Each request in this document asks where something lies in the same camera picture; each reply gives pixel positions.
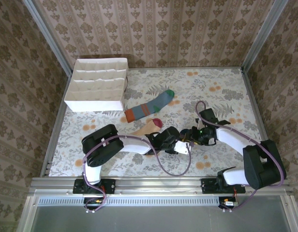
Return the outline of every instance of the white compartment box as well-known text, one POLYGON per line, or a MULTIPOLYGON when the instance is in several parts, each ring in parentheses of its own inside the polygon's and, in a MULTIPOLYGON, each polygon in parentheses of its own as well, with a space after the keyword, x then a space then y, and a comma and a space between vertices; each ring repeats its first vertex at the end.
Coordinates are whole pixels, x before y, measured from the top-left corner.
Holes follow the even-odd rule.
POLYGON ((73 112, 123 110, 127 58, 78 59, 64 101, 73 112))

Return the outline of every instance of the damask wallpaper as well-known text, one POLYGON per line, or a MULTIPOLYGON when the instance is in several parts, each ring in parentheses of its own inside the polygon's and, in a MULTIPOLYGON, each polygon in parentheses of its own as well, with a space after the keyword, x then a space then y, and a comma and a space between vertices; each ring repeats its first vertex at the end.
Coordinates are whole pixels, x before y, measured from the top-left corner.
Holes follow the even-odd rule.
POLYGON ((298 0, 289 0, 248 76, 298 203, 298 0))
POLYGON ((127 57, 129 67, 241 66, 273 0, 38 0, 71 67, 127 57))
POLYGON ((22 1, 0 0, 0 232, 16 230, 66 80, 22 1))

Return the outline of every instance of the orange dot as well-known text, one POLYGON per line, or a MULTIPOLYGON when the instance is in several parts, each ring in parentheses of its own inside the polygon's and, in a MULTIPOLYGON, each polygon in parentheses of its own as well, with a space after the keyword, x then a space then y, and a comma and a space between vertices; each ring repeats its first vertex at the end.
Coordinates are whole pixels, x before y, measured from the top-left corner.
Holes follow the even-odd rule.
POLYGON ((167 104, 167 105, 169 105, 169 106, 172 106, 172 105, 174 105, 175 104, 175 102, 174 101, 171 101, 169 104, 167 104))
POLYGON ((82 127, 82 129, 83 129, 84 131, 88 131, 88 130, 90 129, 90 126, 89 126, 88 124, 86 124, 86 125, 84 125, 84 126, 82 127))
POLYGON ((150 117, 150 118, 147 118, 147 119, 146 119, 146 123, 149 123, 151 120, 152 120, 151 117, 150 117))
POLYGON ((128 120, 126 119, 126 116, 122 116, 121 118, 120 118, 120 122, 127 122, 128 120))
POLYGON ((229 121, 231 124, 235 124, 235 123, 236 123, 236 119, 234 119, 233 117, 230 118, 228 121, 229 121))
POLYGON ((199 170, 204 169, 204 164, 203 164, 202 162, 197 162, 195 166, 196 166, 196 168, 199 169, 199 170))
POLYGON ((81 165, 82 165, 82 160, 81 160, 81 159, 77 159, 77 160, 75 161, 75 166, 76 166, 76 167, 81 167, 81 165))

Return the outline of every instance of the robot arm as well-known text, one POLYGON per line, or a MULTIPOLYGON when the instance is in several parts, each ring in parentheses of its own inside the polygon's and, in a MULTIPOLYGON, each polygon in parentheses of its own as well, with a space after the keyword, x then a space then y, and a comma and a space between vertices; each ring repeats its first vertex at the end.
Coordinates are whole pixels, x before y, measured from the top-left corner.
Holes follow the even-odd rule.
MULTIPOLYGON (((219 125, 230 124, 225 120, 218 121, 212 109, 204 110, 200 112, 200 115, 212 123, 219 125)), ((226 143, 243 156, 244 168, 233 167, 218 172, 217 183, 220 189, 236 184, 250 185, 254 189, 259 189, 280 181, 281 176, 277 166, 271 159, 268 159, 266 153, 258 146, 231 130, 212 126, 206 122, 202 122, 204 127, 200 128, 199 120, 196 121, 199 124, 198 127, 192 127, 189 130, 184 129, 180 133, 176 128, 169 127, 162 133, 149 134, 143 136, 142 139, 149 142, 157 152, 164 150, 169 154, 187 154, 187 145, 191 142, 198 145, 215 145, 217 140, 226 143)), ((120 134, 118 134, 116 127, 111 124, 95 131, 82 140, 83 152, 87 154, 97 144, 114 135, 120 134)), ((275 143, 271 140, 261 141, 260 143, 277 160, 286 178, 286 172, 275 143)), ((109 141, 109 143, 104 144, 89 155, 85 168, 87 179, 91 184, 100 182, 101 166, 119 151, 153 155, 153 151, 148 144, 121 135, 120 138, 109 141)))
POLYGON ((135 152, 140 155, 153 155, 149 142, 157 152, 164 150, 170 154, 188 154, 191 146, 188 142, 182 142, 179 139, 179 132, 174 127, 169 127, 162 133, 153 133, 144 136, 137 136, 141 140, 131 138, 131 135, 118 133, 114 125, 107 125, 94 133, 86 136, 82 140, 83 152, 87 154, 94 146, 114 135, 120 136, 120 139, 111 140, 99 149, 92 152, 85 164, 87 180, 94 185, 100 182, 100 173, 102 165, 111 159, 118 152, 135 152))

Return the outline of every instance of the purple cable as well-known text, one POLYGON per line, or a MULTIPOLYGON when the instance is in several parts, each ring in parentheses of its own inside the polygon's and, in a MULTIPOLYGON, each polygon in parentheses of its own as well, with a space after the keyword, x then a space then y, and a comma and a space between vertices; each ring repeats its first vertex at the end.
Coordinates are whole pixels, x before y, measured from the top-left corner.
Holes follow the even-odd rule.
POLYGON ((159 166, 160 166, 161 169, 162 169, 165 173, 167 173, 168 175, 171 175, 171 176, 182 176, 182 175, 185 175, 185 174, 187 173, 187 171, 189 170, 189 168, 190 168, 191 161, 192 161, 192 155, 191 155, 191 151, 190 151, 188 145, 186 145, 186 146, 187 146, 187 149, 188 149, 188 153, 189 153, 189 164, 188 164, 187 169, 186 169, 183 173, 181 173, 181 174, 171 174, 171 173, 169 173, 167 170, 165 170, 165 168, 162 166, 162 164, 161 164, 161 162, 160 162, 160 159, 159 159, 159 157, 158 157, 158 153, 156 152, 156 150, 154 149, 154 147, 152 146, 152 144, 151 144, 149 141, 147 141, 147 140, 145 140, 145 139, 142 139, 142 138, 139 138, 139 137, 137 137, 137 136, 132 136, 132 135, 115 135, 115 136, 112 136, 112 137, 110 137, 110 138, 107 138, 107 139, 105 139, 104 141, 102 141, 102 142, 100 142, 99 144, 97 144, 94 148, 92 148, 92 149, 91 149, 91 150, 84 156, 84 158, 82 159, 82 163, 83 163, 83 164, 82 164, 82 167, 83 167, 83 178, 84 178, 86 184, 87 184, 88 186, 90 186, 91 188, 100 191, 100 192, 103 194, 103 197, 104 197, 102 203, 101 203, 96 209, 92 210, 92 212, 93 212, 93 211, 97 211, 97 210, 99 210, 99 209, 105 204, 105 202, 106 202, 106 194, 105 194, 105 192, 104 192, 102 189, 100 189, 100 188, 98 188, 98 187, 96 187, 96 186, 90 184, 90 182, 88 181, 88 179, 87 179, 87 175, 86 175, 86 162, 87 162, 87 158, 88 158, 88 156, 89 156, 93 151, 95 151, 97 148, 99 148, 100 146, 102 146, 102 145, 105 144, 105 143, 108 143, 110 140, 112 140, 112 139, 116 139, 116 138, 136 139, 136 140, 140 140, 140 141, 143 141, 144 143, 148 144, 148 145, 150 146, 150 148, 153 150, 153 153, 154 153, 155 157, 157 158, 157 161, 158 161, 158 163, 159 163, 159 166))
MULTIPOLYGON (((197 113, 197 116, 204 122, 210 124, 210 125, 213 125, 213 126, 216 126, 216 127, 221 127, 221 128, 225 128, 225 129, 228 129, 230 131, 234 131, 236 134, 239 134, 240 136, 242 136, 243 138, 251 141, 252 143, 256 144, 258 147, 260 147, 270 158, 271 160, 274 162, 274 164, 276 165, 276 167, 278 168, 279 170, 279 174, 280 174, 280 182, 279 184, 277 185, 271 185, 272 187, 279 187, 283 184, 283 181, 284 181, 284 174, 283 174, 283 170, 281 168, 281 166, 279 165, 279 163, 277 162, 277 160, 273 157, 273 155, 267 151, 261 144, 259 144, 256 140, 254 140, 253 138, 249 137, 248 135, 238 131, 237 129, 235 128, 230 128, 230 127, 226 127, 226 126, 223 126, 223 125, 219 125, 219 124, 215 124, 215 123, 212 123, 212 122, 209 122, 207 120, 205 120, 198 112, 197 110, 197 106, 199 103, 202 103, 204 105, 204 110, 206 110, 206 104, 205 102, 203 101, 198 101, 195 105, 195 111, 197 113)), ((233 208, 232 210, 235 210, 235 209, 239 209, 241 207, 243 207, 256 193, 257 190, 254 190, 254 192, 249 196, 249 198, 247 200, 245 200, 242 204, 240 204, 239 206, 237 206, 236 208, 233 208)))

